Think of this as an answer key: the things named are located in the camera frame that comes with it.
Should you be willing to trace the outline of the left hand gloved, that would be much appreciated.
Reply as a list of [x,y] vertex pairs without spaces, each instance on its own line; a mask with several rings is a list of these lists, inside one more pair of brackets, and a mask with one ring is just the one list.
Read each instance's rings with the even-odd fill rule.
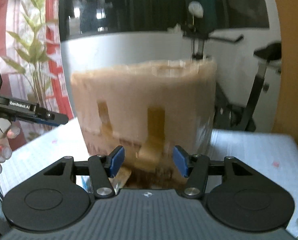
[[2,172],[1,163],[4,163],[12,156],[9,139],[15,139],[20,131],[20,128],[13,125],[9,120],[0,119],[0,174]]

